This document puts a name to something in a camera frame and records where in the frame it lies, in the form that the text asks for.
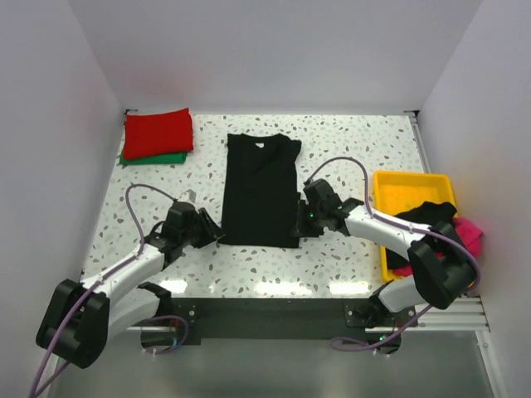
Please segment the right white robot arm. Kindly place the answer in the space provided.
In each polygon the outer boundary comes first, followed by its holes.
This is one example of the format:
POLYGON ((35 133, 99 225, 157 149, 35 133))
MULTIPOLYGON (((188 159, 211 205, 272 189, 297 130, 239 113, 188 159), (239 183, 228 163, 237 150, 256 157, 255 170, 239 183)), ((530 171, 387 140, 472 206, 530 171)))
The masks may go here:
POLYGON ((354 198, 345 201, 324 179, 306 181, 297 210, 295 234, 320 237, 325 231, 370 240, 403 258, 412 274, 385 283, 361 309, 373 327, 395 313, 427 304, 444 310, 480 282, 480 267, 452 224, 434 226, 386 215, 354 198))

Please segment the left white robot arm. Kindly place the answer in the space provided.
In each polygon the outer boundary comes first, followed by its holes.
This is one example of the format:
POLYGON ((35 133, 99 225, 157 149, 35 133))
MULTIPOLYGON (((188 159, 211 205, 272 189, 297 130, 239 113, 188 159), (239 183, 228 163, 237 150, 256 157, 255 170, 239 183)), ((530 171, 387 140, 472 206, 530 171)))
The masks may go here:
POLYGON ((65 279, 51 296, 37 331, 37 346, 87 368, 110 337, 167 307, 171 294, 149 277, 175 262, 183 249, 200 249, 224 236, 204 208, 174 202, 164 221, 128 257, 88 279, 65 279))

